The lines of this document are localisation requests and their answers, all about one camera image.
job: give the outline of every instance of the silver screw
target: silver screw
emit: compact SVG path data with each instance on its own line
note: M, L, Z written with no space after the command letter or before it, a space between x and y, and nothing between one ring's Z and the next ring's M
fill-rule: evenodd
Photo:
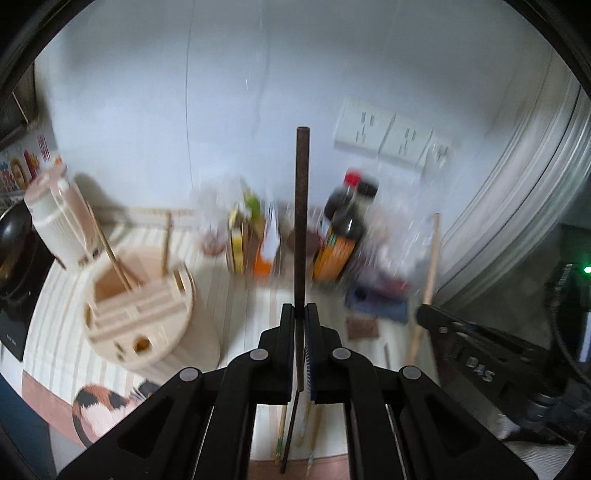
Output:
M404 367L402 374L409 380L418 380L421 378L421 371L417 367Z
M351 352L346 348L338 347L333 350L333 356L337 360L347 360L351 356Z
M183 368L179 373L179 377L183 382L192 382L199 376L199 370L193 367Z
M251 352L251 358L260 362L261 360L265 360L269 356L269 352L267 352L264 348L255 348Z

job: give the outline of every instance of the pink lid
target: pink lid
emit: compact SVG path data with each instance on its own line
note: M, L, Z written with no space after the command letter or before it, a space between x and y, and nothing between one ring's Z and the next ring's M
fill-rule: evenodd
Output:
M43 195L51 186L55 186L59 179L66 175L66 164L61 163L48 168L31 182L25 192L25 203L33 203Z
M347 170L345 173L345 181L343 182L347 187L356 187L361 181L361 173L357 170Z

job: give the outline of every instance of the black wok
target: black wok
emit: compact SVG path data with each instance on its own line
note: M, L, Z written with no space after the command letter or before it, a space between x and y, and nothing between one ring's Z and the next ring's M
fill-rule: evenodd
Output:
M22 200L0 216L0 288L12 277L32 225L31 214Z

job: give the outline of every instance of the wall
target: wall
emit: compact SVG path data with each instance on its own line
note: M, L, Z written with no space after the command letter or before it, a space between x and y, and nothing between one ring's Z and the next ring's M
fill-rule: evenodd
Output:
M95 203L188 206L191 185L222 173L291 199L295 129L308 125L322 205L347 167L375 163L333 146L352 95L454 139L447 230L534 101L548 52L502 0L97 0L36 78Z

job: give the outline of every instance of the beige plastic container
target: beige plastic container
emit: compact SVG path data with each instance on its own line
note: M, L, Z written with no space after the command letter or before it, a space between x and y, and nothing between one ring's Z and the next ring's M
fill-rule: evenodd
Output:
M140 282L125 291L103 255L90 276L83 309L85 335L102 358L165 383L184 367L217 367L220 342L187 267L169 259L161 276L162 252L138 248L116 253L126 274Z

